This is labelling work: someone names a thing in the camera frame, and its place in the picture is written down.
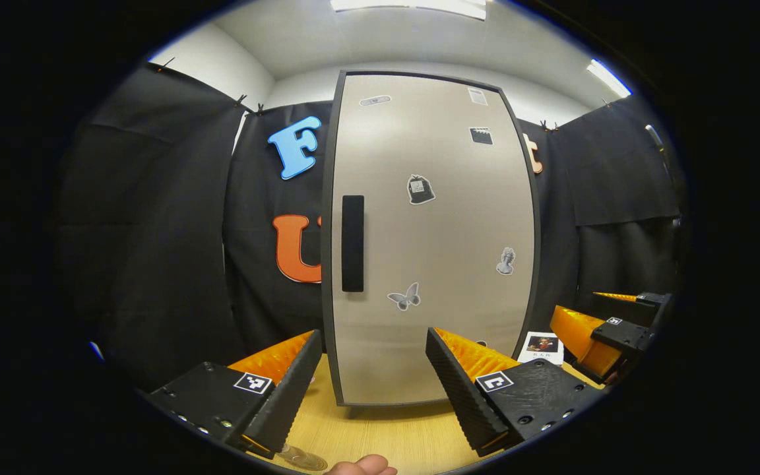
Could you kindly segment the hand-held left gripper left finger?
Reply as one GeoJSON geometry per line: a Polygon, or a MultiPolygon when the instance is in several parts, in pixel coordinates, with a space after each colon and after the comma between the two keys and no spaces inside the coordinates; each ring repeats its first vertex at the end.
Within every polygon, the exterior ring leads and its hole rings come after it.
{"type": "Polygon", "coordinates": [[[281,452],[322,356],[313,330],[230,365],[203,362],[147,394],[167,415],[241,452],[281,452]]]}

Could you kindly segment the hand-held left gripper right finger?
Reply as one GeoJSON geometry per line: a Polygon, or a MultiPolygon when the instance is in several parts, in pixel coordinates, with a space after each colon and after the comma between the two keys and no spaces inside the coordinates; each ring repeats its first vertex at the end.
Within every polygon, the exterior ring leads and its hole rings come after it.
{"type": "Polygon", "coordinates": [[[552,432],[605,394],[546,359],[519,363],[437,327],[426,332],[425,354],[481,457],[552,432]]]}

